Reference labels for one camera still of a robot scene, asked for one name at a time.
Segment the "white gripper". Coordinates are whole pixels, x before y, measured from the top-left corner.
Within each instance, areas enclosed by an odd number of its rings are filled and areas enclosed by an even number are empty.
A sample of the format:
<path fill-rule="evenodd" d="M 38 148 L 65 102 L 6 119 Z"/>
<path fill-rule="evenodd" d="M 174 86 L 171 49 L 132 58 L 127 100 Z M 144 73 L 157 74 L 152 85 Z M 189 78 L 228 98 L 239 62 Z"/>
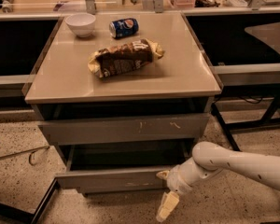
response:
<path fill-rule="evenodd" d="M 192 186 L 203 179 L 204 170 L 193 158 L 188 159 L 173 169 L 160 171 L 156 177 L 166 180 L 169 192 L 164 192 L 161 205 L 158 209 L 156 219 L 163 222 L 170 216 L 179 203 L 178 195 L 186 195 L 192 190 Z"/>

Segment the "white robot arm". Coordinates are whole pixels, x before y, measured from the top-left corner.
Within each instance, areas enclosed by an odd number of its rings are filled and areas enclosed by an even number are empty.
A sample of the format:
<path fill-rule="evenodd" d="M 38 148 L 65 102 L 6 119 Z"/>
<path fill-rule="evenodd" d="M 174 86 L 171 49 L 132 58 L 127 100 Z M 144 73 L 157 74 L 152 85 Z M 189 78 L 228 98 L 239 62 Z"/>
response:
<path fill-rule="evenodd" d="M 163 222 L 176 208 L 180 197 L 188 194 L 195 183 L 222 170 L 230 170 L 280 191 L 279 156 L 233 151 L 204 141 L 193 147 L 187 161 L 157 173 L 159 179 L 166 181 L 170 191 L 163 193 L 156 219 Z"/>

